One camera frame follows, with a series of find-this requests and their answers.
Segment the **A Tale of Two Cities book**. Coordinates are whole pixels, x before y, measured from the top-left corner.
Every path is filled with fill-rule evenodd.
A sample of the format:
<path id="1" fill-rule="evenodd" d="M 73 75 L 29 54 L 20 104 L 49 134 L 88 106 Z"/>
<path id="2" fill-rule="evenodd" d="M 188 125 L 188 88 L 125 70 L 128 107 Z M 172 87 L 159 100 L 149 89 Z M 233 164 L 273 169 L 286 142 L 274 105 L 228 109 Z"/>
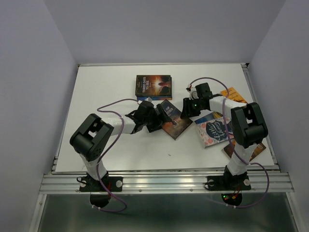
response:
<path id="1" fill-rule="evenodd" d="M 164 130 L 172 139 L 176 140 L 192 123 L 189 118 L 181 119 L 182 112 L 175 107 L 170 101 L 164 100 L 160 104 L 171 119 L 171 122 L 166 122 L 162 125 Z"/>

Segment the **Little Women floral book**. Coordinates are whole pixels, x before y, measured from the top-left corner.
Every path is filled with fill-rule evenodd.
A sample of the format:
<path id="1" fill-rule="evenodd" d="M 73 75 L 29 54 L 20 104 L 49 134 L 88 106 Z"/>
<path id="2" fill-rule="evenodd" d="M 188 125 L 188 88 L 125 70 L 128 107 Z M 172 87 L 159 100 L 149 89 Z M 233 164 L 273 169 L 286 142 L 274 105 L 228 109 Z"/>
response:
<path id="1" fill-rule="evenodd" d="M 227 130 L 223 117 L 196 124 L 197 133 L 204 148 L 227 141 L 227 134 L 229 134 L 231 139 L 234 138 L 231 120 L 227 118 L 226 123 Z"/>

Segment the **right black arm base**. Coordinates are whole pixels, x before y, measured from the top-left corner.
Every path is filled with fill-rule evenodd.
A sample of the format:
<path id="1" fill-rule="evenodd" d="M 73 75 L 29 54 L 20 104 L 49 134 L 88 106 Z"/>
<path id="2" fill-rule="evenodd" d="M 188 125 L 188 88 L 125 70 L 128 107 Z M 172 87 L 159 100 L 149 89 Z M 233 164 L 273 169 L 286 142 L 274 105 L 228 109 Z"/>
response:
<path id="1" fill-rule="evenodd" d="M 206 179 L 204 188 L 209 191 L 223 191 L 221 194 L 223 202 L 231 206 L 240 206 L 243 199 L 241 191 L 252 189 L 247 171 L 232 175 L 225 167 L 222 175 L 209 175 Z"/>

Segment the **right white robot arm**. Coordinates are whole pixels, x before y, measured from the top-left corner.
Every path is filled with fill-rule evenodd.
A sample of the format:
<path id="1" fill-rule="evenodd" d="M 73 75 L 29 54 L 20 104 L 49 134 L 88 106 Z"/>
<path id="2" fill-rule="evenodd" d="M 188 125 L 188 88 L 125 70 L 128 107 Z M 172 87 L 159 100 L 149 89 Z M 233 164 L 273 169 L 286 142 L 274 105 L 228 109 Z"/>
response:
<path id="1" fill-rule="evenodd" d="M 256 102 L 241 103 L 228 98 L 226 95 L 213 94 L 208 83 L 186 88 L 189 97 L 183 99 L 182 119 L 196 117 L 201 111 L 208 110 L 223 115 L 223 125 L 227 127 L 227 119 L 232 123 L 232 134 L 235 145 L 232 146 L 233 154 L 226 168 L 228 173 L 222 177 L 223 185 L 232 189 L 239 184 L 239 175 L 247 171 L 252 153 L 258 144 L 268 135 L 260 106 Z"/>

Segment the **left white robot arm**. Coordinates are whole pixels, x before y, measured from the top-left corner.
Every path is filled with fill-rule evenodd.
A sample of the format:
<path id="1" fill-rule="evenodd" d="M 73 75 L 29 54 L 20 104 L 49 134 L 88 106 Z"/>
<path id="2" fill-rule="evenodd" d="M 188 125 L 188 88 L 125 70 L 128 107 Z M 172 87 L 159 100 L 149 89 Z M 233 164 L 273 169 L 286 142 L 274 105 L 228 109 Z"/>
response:
<path id="1" fill-rule="evenodd" d="M 159 104 L 154 106 L 149 100 L 138 103 L 136 110 L 121 115 L 115 111 L 116 118 L 101 118 L 90 114 L 70 138 L 70 145 L 83 160 L 87 174 L 91 177 L 91 185 L 96 190 L 103 190 L 107 186 L 108 171 L 103 165 L 102 157 L 111 149 L 105 148 L 108 140 L 121 134 L 135 134 L 144 127 L 149 133 L 162 129 L 163 125 L 172 119 Z"/>

